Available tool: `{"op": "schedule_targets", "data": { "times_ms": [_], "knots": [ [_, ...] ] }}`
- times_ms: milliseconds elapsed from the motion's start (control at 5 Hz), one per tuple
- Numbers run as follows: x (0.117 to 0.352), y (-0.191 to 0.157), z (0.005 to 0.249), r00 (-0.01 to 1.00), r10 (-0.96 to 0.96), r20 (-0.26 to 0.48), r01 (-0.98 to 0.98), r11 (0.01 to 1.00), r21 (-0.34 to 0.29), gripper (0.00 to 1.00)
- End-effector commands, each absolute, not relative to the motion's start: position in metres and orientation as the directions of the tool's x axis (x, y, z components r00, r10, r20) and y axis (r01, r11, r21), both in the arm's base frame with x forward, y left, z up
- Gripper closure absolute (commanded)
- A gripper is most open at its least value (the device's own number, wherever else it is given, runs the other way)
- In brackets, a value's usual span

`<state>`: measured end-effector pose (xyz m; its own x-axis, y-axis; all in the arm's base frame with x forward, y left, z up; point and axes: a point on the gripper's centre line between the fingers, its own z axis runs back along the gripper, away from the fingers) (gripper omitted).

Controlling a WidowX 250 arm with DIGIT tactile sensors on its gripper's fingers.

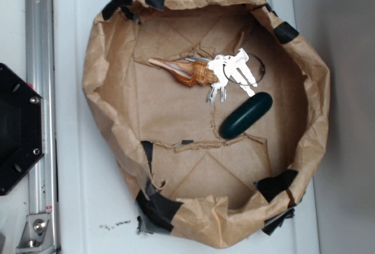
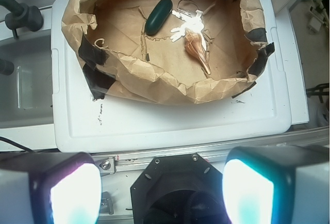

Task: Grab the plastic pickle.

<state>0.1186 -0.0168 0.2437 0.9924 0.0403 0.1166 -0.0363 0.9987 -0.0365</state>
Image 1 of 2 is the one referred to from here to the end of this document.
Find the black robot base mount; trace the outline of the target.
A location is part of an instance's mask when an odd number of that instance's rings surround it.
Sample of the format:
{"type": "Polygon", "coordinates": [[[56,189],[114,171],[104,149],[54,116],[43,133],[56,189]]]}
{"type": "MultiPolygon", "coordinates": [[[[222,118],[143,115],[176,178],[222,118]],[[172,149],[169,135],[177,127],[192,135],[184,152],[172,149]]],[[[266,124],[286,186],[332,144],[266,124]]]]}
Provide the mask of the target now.
{"type": "Polygon", "coordinates": [[[43,98],[1,64],[1,196],[24,178],[44,155],[43,98]]]}

